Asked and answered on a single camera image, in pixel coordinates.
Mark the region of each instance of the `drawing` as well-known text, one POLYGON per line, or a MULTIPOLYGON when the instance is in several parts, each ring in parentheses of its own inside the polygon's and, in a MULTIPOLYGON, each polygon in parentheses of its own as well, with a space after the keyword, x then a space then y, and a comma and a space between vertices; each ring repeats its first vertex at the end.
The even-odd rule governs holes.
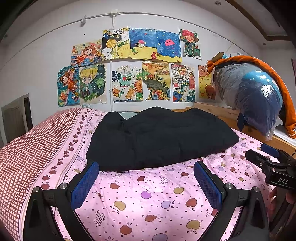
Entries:
POLYGON ((194 102, 194 68, 172 64, 173 102, 194 102))
POLYGON ((102 40, 102 60, 129 58, 131 54, 129 29, 104 30, 102 40))
POLYGON ((112 71, 113 100, 143 101, 142 69, 128 65, 112 71))
POLYGON ((71 66, 81 67, 96 64, 102 60, 102 39, 74 45, 71 56, 71 66))
POLYGON ((150 93, 146 100, 170 99, 170 68, 169 63, 142 62, 143 82, 150 93))
POLYGON ((197 32, 179 29, 180 38, 185 42, 184 55, 201 59, 200 47, 197 44, 199 41, 197 32))
POLYGON ((80 104, 96 104, 100 100, 102 103, 107 102, 105 72, 103 64, 79 68, 80 104))
POLYGON ((205 66, 198 66, 199 98, 212 99, 216 97, 216 91, 211 83, 212 74, 207 73, 205 66))
POLYGON ((182 62, 179 35, 157 30, 157 59, 167 62, 182 62))
POLYGON ((59 107, 79 104, 79 71, 77 68, 67 66, 59 71, 57 95, 59 107))
POLYGON ((131 58, 156 59, 156 35, 155 29, 130 28, 131 58))

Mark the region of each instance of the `white pipe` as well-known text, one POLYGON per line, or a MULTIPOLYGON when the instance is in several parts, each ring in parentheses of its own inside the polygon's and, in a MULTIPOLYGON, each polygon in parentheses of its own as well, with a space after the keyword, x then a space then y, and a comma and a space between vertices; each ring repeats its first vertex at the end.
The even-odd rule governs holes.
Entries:
MULTIPOLYGON (((112 16, 112 28, 114 28, 114 20, 115 20, 115 15, 113 14, 112 16)), ((112 60, 110 61, 110 89, 109 89, 109 93, 110 93, 110 108, 111 111, 113 111, 113 90, 112 90, 112 60)))
MULTIPOLYGON (((196 24, 196 23, 192 23, 192 22, 190 22, 190 21, 186 21, 186 20, 183 20, 183 19, 180 19, 180 18, 174 18, 174 17, 171 17, 171 16, 163 15, 163 14, 150 13, 150 12, 119 12, 118 14, 120 14, 120 15, 125 15, 125 14, 154 15, 154 16, 161 16, 161 17, 166 17, 166 18, 172 18, 172 19, 180 20, 180 21, 183 21, 183 22, 186 22, 186 23, 190 23, 190 24, 195 25, 195 26, 197 26, 197 27, 200 27, 200 28, 206 29, 206 30, 208 30, 208 31, 210 31, 210 32, 212 32, 212 33, 214 33, 214 34, 216 34, 216 35, 218 35, 218 36, 220 36, 220 37, 222 37, 222 38, 228 40, 229 42, 231 42, 232 44, 234 44, 235 46, 237 46, 238 48, 240 48, 241 50, 243 50, 244 52, 246 52, 248 55, 250 55, 250 54, 249 54, 247 51, 245 51, 243 48, 241 48, 240 46, 238 46, 238 45, 237 45, 236 43, 234 43, 233 41, 231 41, 231 40, 227 39, 226 37, 222 36, 221 34, 216 33, 216 32, 214 32, 214 31, 212 31, 212 30, 210 30, 210 29, 208 29, 208 28, 205 28, 205 27, 203 27, 203 26, 200 26, 200 25, 198 25, 198 24, 196 24)), ((104 14, 99 14, 99 15, 95 15, 95 16, 90 16, 90 17, 87 17, 86 19, 99 18, 99 17, 104 17, 104 16, 110 16, 110 13, 104 13, 104 14)), ((57 28, 54 28, 53 30, 48 31, 48 32, 46 32, 45 34, 41 35, 40 37, 38 37, 38 38, 32 40, 30 43, 28 43, 28 44, 25 45, 23 48, 21 48, 18 52, 16 52, 16 53, 15 53, 15 54, 14 54, 14 55, 13 55, 13 56, 12 56, 12 57, 11 57, 6 63, 5 63, 5 65, 6 65, 6 64, 7 64, 7 63, 8 63, 8 62, 9 62, 14 56, 16 56, 20 51, 22 51, 25 47, 27 47, 29 44, 33 43, 34 41, 38 40, 39 38, 43 37, 44 35, 46 35, 46 34, 52 32, 52 31, 54 31, 54 30, 57 30, 57 29, 59 29, 59 28, 65 27, 65 26, 67 26, 67 25, 69 25, 69 24, 77 23, 77 22, 81 22, 81 21, 82 21, 82 19, 78 19, 78 20, 76 20, 76 21, 73 21, 73 22, 70 22, 70 23, 64 24, 64 25, 62 25, 62 26, 60 26, 60 27, 57 27, 57 28)))

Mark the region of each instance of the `bed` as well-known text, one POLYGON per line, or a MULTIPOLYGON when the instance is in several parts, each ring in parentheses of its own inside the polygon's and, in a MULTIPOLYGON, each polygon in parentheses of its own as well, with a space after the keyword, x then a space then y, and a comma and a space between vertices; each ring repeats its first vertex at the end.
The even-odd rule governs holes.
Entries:
MULTIPOLYGON (((105 115, 90 108, 58 112, 0 150, 0 219, 14 240, 23 239, 33 188, 57 188, 83 170, 91 137, 105 115)), ((194 178, 193 165, 198 160, 238 189, 258 186, 269 205, 273 187, 244 156, 248 149, 267 154, 260 150, 261 142, 234 132, 239 142, 215 155, 161 168, 100 172, 76 213, 95 240, 198 240, 217 212, 194 178)), ((110 153, 112 158, 120 154, 110 153)), ((53 211, 63 237, 72 240, 58 210, 53 211)), ((229 238, 239 211, 235 210, 222 240, 229 238)))

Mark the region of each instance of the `paper drawing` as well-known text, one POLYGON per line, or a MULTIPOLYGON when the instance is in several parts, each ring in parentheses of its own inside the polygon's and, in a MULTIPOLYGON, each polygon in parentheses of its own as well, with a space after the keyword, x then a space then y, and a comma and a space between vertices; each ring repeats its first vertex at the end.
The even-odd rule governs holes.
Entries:
POLYGON ((211 83, 212 74, 207 73, 205 66, 198 66, 199 98, 212 99, 216 97, 216 91, 211 83))
POLYGON ((169 63, 142 62, 143 82, 150 93, 146 100, 170 99, 170 68, 169 63))
POLYGON ((80 104, 107 102, 105 72, 103 64, 79 68, 80 104))
POLYGON ((79 104, 79 71, 77 68, 67 66, 59 71, 57 95, 59 107, 79 104))
POLYGON ((102 39, 74 45, 71 56, 71 66, 81 67, 96 64, 102 60, 102 39))
POLYGON ((172 64, 173 102, 194 102, 194 68, 172 64))
POLYGON ((155 29, 130 28, 131 58, 157 59, 155 29))
POLYGON ((175 63, 181 62, 181 47, 179 35, 171 32, 157 30, 156 46, 157 46, 157 59, 175 63))
POLYGON ((112 71, 113 100, 143 101, 142 69, 128 65, 112 71))
POLYGON ((198 45, 199 39, 197 32, 183 29, 179 29, 179 32, 181 40, 185 42, 184 55, 201 59, 202 57, 200 54, 200 47, 198 45))
POLYGON ((129 58, 131 54, 129 29, 104 30, 102 40, 102 60, 129 58))

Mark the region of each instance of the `plastic bag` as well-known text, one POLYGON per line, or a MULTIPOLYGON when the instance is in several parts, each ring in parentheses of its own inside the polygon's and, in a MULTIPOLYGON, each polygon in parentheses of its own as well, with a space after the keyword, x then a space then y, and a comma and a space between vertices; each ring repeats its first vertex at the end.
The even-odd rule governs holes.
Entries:
POLYGON ((271 140, 283 98, 268 73, 253 64, 231 64, 215 70, 213 86, 228 106, 271 140))

